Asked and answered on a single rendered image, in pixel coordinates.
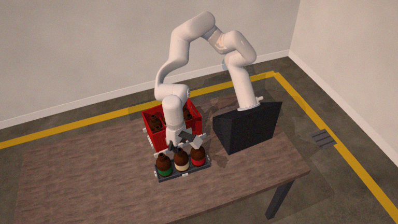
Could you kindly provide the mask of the red crate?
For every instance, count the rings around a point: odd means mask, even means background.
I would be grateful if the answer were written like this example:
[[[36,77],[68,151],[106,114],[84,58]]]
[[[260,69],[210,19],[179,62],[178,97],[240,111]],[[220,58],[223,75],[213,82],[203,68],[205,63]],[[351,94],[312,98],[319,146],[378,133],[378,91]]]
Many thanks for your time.
[[[190,133],[190,134],[197,134],[198,136],[202,134],[202,116],[201,114],[198,112],[198,110],[195,108],[195,106],[193,105],[193,103],[191,102],[191,100],[188,98],[186,103],[185,103],[186,108],[189,110],[190,114],[192,115],[193,119],[190,119],[188,121],[185,121],[185,124],[187,125],[186,128],[186,132]],[[192,109],[192,108],[193,109]],[[196,114],[195,114],[195,112]],[[147,110],[141,111],[141,114],[143,116],[143,120],[147,129],[147,133],[153,143],[153,146],[156,150],[156,152],[160,152],[164,149],[167,149],[169,144],[167,144],[166,141],[166,126],[163,123],[163,108],[162,108],[162,104],[149,108]],[[150,117],[151,115],[156,115],[156,117],[158,119],[161,120],[162,122],[162,131],[154,133],[154,131],[150,130],[149,127],[149,121],[151,120]],[[153,134],[154,133],[154,134]]]

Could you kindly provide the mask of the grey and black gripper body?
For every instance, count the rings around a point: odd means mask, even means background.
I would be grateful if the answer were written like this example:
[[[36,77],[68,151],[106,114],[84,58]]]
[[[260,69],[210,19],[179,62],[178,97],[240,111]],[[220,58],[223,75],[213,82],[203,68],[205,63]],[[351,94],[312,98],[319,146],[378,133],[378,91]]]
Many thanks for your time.
[[[186,130],[185,121],[184,121],[183,127],[178,129],[178,130],[171,130],[168,127],[166,127],[166,140],[167,140],[167,143],[169,144],[169,142],[171,140],[171,141],[173,141],[173,144],[174,144],[175,147],[178,146],[178,144],[182,140],[182,138],[178,136],[181,131],[185,131],[185,132],[187,131]]]

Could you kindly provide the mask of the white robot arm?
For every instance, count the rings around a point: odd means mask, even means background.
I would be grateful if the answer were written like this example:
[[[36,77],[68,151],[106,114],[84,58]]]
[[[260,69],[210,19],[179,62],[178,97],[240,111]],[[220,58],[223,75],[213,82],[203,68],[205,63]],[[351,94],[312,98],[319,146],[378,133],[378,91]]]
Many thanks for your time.
[[[189,61],[190,42],[199,37],[207,40],[219,53],[226,54],[224,62],[229,70],[240,108],[248,110],[260,106],[263,97],[255,97],[248,72],[243,66],[253,63],[257,54],[239,31],[223,33],[215,26],[215,18],[203,11],[194,18],[176,27],[171,34],[169,58],[159,69],[154,87],[154,96],[162,102],[166,126],[178,130],[184,125],[183,106],[190,96],[190,88],[184,84],[163,83],[166,75]]]

